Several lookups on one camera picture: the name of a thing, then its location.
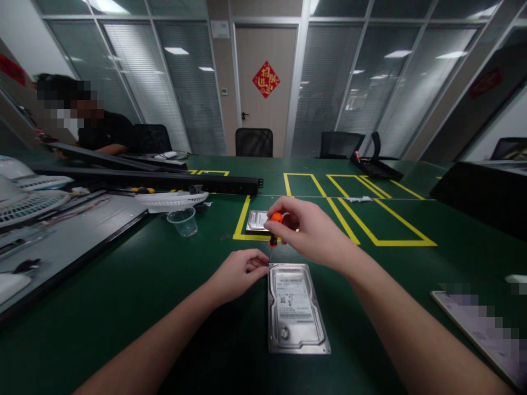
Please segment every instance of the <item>white fan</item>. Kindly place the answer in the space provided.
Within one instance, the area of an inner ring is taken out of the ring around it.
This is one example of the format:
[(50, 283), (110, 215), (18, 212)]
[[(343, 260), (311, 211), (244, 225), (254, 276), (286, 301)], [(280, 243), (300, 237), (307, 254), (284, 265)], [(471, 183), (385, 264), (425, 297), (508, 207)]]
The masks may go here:
[(73, 179), (64, 176), (38, 176), (18, 159), (0, 155), (0, 174), (24, 190), (58, 189)]
[(191, 195), (189, 192), (136, 195), (136, 200), (148, 207), (149, 213), (184, 210), (201, 203), (209, 197), (208, 192)]
[(0, 174), (0, 228), (34, 218), (70, 200), (61, 190), (24, 191)]

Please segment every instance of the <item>yellow tape marking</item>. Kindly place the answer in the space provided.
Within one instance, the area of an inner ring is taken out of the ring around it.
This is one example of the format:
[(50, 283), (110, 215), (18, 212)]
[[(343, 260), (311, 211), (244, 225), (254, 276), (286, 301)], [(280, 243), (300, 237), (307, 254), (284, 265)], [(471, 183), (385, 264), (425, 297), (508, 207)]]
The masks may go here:
[(396, 219), (402, 222), (403, 225), (405, 225), (408, 229), (410, 229), (412, 232), (414, 232), (417, 236), (421, 238), (421, 240), (379, 240), (375, 237), (372, 231), (364, 224), (364, 222), (358, 217), (358, 215), (350, 208), (350, 206), (344, 202), (344, 199), (342, 199), (342, 197), (338, 197), (337, 199), (344, 206), (344, 208), (346, 208), (348, 213), (353, 217), (353, 219), (357, 222), (357, 224), (362, 228), (364, 233), (366, 233), (368, 237), (371, 239), (371, 241), (378, 247), (436, 247), (437, 246), (436, 243), (431, 241), (428, 237), (426, 237), (423, 233), (417, 230), (413, 225), (408, 223), (408, 221), (402, 218), (399, 214), (397, 214), (387, 205), (382, 203), (379, 199), (373, 199), (382, 208), (384, 208), (386, 211), (392, 214)]
[(230, 173), (230, 171), (227, 172), (227, 171), (224, 171), (224, 170), (200, 170), (198, 172), (198, 175), (203, 174), (205, 172), (207, 172), (207, 173), (223, 173), (224, 177), (228, 176), (229, 173)]
[(368, 184), (370, 184), (372, 187), (374, 187), (375, 189), (377, 189), (379, 192), (381, 192), (382, 194), (384, 194), (388, 199), (391, 199), (392, 197), (386, 193), (385, 191), (383, 191), (378, 185), (375, 185), (369, 178), (368, 176), (360, 176), (364, 181), (366, 181)]
[(380, 197), (381, 199), (384, 199), (384, 196), (381, 195), (379, 192), (377, 192), (377, 190), (373, 189), (368, 183), (366, 183), (362, 178), (360, 178), (359, 176), (355, 175), (355, 174), (327, 174), (326, 175), (330, 180), (331, 182), (337, 187), (337, 189), (340, 191), (340, 193), (342, 193), (342, 195), (345, 197), (345, 198), (349, 198), (350, 196), (344, 191), (344, 189), (342, 189), (342, 187), (333, 179), (333, 177), (354, 177), (356, 179), (358, 179), (366, 188), (368, 188), (371, 192), (375, 193), (378, 197)]
[(393, 181), (393, 180), (390, 180), (392, 181), (395, 185), (397, 185), (398, 187), (404, 189), (405, 191), (407, 191), (408, 193), (411, 193), (412, 195), (414, 195), (416, 198), (418, 199), (421, 199), (421, 200), (426, 200), (424, 197), (416, 194), (414, 191), (411, 191), (409, 190), (407, 187), (404, 187), (403, 185), (399, 184), (397, 181)]
[(331, 208), (333, 209), (333, 212), (335, 213), (335, 215), (337, 216), (337, 218), (339, 219), (340, 221), (340, 224), (343, 226), (344, 230), (346, 231), (347, 235), (349, 236), (349, 238), (355, 243), (355, 244), (360, 244), (361, 242), (358, 240), (357, 236), (355, 236), (355, 233), (353, 233), (353, 231), (351, 230), (350, 226), (347, 224), (346, 220), (344, 219), (344, 217), (342, 216), (342, 214), (340, 213), (339, 209), (337, 208), (337, 206), (335, 206), (335, 203), (331, 200), (331, 198), (328, 197), (328, 195), (326, 195), (326, 192), (324, 192), (324, 190), (322, 189), (322, 187), (320, 186), (320, 184), (318, 183), (318, 180), (316, 179), (315, 175), (314, 174), (308, 174), (308, 173), (284, 173), (284, 181), (285, 181), (285, 191), (287, 192), (287, 196), (290, 196), (293, 198), (292, 194), (291, 194), (291, 188), (289, 186), (289, 179), (288, 179), (288, 176), (311, 176), (311, 179), (313, 180), (313, 182), (315, 183), (318, 191), (320, 192), (320, 194), (326, 198), (326, 200), (328, 201), (329, 205), (331, 206)]
[(247, 217), (247, 211), (249, 210), (249, 203), (251, 203), (251, 196), (247, 195), (245, 198), (245, 203), (243, 203), (242, 212), (240, 213), (240, 218), (238, 219), (238, 224), (236, 225), (236, 230), (232, 235), (233, 240), (250, 240), (250, 241), (269, 241), (271, 236), (262, 236), (262, 235), (245, 235), (242, 234), (243, 225), (245, 224), (245, 218)]

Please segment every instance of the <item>glass wall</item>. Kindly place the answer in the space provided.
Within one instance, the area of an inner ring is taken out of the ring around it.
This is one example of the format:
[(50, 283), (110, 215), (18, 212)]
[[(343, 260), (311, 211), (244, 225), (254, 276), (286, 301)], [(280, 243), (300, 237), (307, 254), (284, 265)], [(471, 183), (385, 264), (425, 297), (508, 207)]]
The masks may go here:
[(356, 26), (309, 26), (292, 156), (316, 157), (321, 133), (333, 130), (360, 35)]
[[(325, 131), (364, 134), (371, 155), (379, 131), (381, 155), (401, 157), (497, 4), (312, 1), (291, 155), (316, 157)], [(324, 37), (331, 29), (354, 40)]]
[(205, 0), (35, 2), (105, 109), (163, 124), (174, 150), (226, 155)]

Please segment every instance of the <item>desk fan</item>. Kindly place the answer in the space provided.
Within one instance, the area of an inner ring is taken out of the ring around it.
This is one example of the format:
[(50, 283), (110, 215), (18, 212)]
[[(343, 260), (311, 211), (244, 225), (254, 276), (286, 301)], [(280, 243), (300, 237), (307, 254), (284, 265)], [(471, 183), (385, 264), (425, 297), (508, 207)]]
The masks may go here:
[(24, 191), (0, 174), (0, 228), (37, 217), (70, 200), (61, 190)]
[(59, 189), (73, 181), (64, 176), (38, 176), (19, 160), (3, 155), (0, 155), (0, 175), (24, 190)]

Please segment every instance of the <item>orange screwdriver handle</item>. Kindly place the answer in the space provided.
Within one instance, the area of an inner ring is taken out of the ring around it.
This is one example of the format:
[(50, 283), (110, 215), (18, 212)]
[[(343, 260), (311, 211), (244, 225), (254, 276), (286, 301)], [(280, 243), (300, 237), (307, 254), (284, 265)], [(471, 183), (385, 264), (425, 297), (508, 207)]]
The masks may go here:
[[(273, 213), (270, 220), (282, 223), (282, 221), (284, 220), (284, 217), (279, 212), (276, 212), (276, 213)], [(271, 248), (274, 248), (278, 245), (278, 237), (276, 237), (276, 235), (272, 233), (271, 233), (271, 239), (269, 240), (269, 245), (271, 246)]]

